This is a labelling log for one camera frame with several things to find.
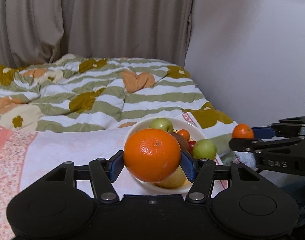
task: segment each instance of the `brown fruit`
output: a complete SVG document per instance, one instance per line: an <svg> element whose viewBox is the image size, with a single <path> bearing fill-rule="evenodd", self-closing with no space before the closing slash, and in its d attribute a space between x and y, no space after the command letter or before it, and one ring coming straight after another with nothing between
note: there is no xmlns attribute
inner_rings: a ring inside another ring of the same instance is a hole
<svg viewBox="0 0 305 240"><path fill-rule="evenodd" d="M177 140L177 142L178 142L179 145L180 145L180 149L181 149L181 150L186 150L186 151L189 150L188 141L187 141L183 136L181 136L180 134L175 133L175 132L171 132L170 134L171 134L173 137L175 137L175 139Z"/></svg>

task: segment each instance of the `orange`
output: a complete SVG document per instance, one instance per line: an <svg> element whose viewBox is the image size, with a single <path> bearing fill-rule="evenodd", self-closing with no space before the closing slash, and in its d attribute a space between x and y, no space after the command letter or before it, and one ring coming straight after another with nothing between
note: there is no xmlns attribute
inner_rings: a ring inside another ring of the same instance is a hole
<svg viewBox="0 0 305 240"><path fill-rule="evenodd" d="M232 137L253 139L255 135L254 131L248 125L241 123L234 128Z"/></svg>
<svg viewBox="0 0 305 240"><path fill-rule="evenodd" d="M158 183L170 177L179 167L180 146L161 129L143 129L131 135L124 147L124 163L137 179Z"/></svg>
<svg viewBox="0 0 305 240"><path fill-rule="evenodd" d="M182 137L184 137L186 139L186 141L189 141L190 134L187 130L182 129L182 130L179 130L177 133L180 134Z"/></svg>

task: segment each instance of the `curtain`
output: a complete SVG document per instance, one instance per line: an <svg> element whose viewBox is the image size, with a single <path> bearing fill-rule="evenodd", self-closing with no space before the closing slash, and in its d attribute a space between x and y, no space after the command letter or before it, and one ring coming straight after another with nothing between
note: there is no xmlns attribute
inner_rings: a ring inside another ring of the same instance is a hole
<svg viewBox="0 0 305 240"><path fill-rule="evenodd" d="M83 57L184 65L193 0L0 0L0 64Z"/></svg>

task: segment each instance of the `white wall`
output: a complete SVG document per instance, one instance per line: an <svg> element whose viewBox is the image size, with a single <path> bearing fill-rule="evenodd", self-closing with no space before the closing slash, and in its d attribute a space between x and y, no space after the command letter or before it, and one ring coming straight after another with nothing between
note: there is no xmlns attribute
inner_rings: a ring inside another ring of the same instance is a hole
<svg viewBox="0 0 305 240"><path fill-rule="evenodd" d="M305 115L305 0L194 0L185 68L215 108L267 125Z"/></svg>

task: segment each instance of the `screw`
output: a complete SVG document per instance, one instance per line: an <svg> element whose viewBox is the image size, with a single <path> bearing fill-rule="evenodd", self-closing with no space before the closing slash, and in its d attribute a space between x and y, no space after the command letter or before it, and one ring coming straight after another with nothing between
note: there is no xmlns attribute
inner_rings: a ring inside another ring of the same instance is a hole
<svg viewBox="0 0 305 240"><path fill-rule="evenodd" d="M156 204L157 201L155 199L148 199L148 204Z"/></svg>
<svg viewBox="0 0 305 240"><path fill-rule="evenodd" d="M100 195L101 199L102 200L105 200L105 201L110 201L110 200L113 200L117 197L117 195L113 192L105 192L105 193L102 193Z"/></svg>
<svg viewBox="0 0 305 240"><path fill-rule="evenodd" d="M189 194L189 198L192 200L202 200L205 197L205 195L203 193L200 192L192 192Z"/></svg>

